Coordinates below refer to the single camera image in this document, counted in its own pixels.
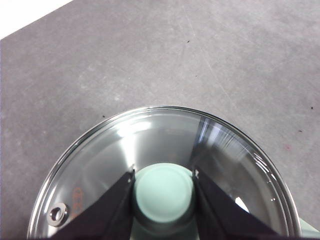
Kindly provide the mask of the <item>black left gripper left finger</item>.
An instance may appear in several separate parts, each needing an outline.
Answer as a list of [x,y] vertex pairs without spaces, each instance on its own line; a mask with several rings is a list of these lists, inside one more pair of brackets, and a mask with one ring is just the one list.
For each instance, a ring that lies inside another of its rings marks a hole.
[[52,240],[129,240],[135,171],[125,172],[96,202],[57,231]]

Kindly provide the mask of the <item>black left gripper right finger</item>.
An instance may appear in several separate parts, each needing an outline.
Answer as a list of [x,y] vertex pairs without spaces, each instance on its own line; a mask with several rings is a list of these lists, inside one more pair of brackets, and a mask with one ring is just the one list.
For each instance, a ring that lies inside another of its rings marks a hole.
[[193,171],[196,223],[201,240],[283,240],[261,220],[243,210],[204,171]]

